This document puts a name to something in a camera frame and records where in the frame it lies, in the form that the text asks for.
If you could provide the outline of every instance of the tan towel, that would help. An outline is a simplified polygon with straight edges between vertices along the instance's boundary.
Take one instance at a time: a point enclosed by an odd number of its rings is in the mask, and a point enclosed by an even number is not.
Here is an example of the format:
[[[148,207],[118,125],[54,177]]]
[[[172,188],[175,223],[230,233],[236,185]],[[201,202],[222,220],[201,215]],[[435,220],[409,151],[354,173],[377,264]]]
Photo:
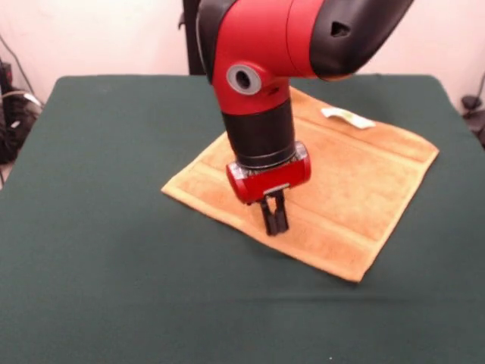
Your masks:
[[[234,160],[224,133],[162,191],[260,243],[347,281],[371,267],[419,188],[438,149],[406,130],[377,122],[359,130],[321,114],[328,104],[291,90],[297,140],[312,178],[286,191],[289,232],[268,237],[258,204],[241,204],[224,169]]]

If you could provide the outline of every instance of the green tablecloth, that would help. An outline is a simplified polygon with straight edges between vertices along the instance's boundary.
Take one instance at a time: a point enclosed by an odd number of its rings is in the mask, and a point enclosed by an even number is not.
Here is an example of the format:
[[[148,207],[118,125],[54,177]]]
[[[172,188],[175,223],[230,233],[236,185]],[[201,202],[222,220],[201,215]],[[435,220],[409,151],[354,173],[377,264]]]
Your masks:
[[[355,286],[162,195],[204,77],[58,82],[0,192],[0,363],[485,362],[485,153],[430,77],[293,86],[441,150]]]

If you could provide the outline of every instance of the white wall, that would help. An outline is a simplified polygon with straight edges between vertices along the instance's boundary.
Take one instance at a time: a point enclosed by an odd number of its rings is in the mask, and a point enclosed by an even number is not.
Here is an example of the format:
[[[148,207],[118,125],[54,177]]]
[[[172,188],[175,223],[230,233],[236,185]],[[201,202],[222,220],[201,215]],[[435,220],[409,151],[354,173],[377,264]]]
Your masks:
[[[186,74],[182,0],[0,0],[0,32],[46,99],[78,74]],[[0,55],[6,59],[0,46]],[[363,72],[433,74],[455,105],[485,71],[485,2],[415,0]]]
[[[182,0],[0,0],[0,33],[45,100],[64,75],[187,74],[182,9]],[[0,55],[11,60],[2,45]]]

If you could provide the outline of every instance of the cable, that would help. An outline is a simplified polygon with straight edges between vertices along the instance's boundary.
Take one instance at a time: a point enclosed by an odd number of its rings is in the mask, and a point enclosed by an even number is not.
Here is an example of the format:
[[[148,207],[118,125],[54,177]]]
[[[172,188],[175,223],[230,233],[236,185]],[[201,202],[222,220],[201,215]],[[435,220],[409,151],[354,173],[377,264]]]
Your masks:
[[[482,81],[480,83],[480,88],[478,89],[477,98],[475,99],[474,108],[478,107],[478,99],[480,98],[480,95],[483,92],[483,86],[485,86],[485,72],[483,73]]]
[[[10,91],[8,93],[4,93],[2,95],[2,100],[12,96],[23,96],[25,99],[29,100],[30,102],[33,102],[41,109],[44,109],[45,107],[44,103],[39,99],[37,99],[34,95],[32,95],[31,93],[28,93],[27,91],[22,91],[22,90],[15,90],[15,91]]]
[[[14,53],[14,51],[11,50],[11,48],[8,46],[7,42],[5,39],[3,39],[2,35],[0,34],[0,42],[4,45],[4,47],[7,49],[8,53],[11,54],[11,56],[14,58],[15,62],[17,63],[17,66],[22,73],[23,78],[25,79],[25,82],[27,82],[27,85],[29,87],[29,90],[32,94],[35,94],[33,91],[32,85],[30,84],[29,77],[26,76],[25,72],[23,71],[22,65],[20,64],[20,61],[18,60],[17,55]]]

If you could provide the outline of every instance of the black cylindrical joint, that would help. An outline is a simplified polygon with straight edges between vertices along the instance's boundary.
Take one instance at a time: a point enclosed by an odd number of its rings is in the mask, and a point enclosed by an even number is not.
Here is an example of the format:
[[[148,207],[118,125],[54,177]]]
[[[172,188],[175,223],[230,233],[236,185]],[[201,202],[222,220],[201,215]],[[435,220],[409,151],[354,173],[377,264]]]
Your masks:
[[[295,155],[295,128],[290,99],[260,114],[223,113],[223,118],[236,161],[244,168],[271,168]]]

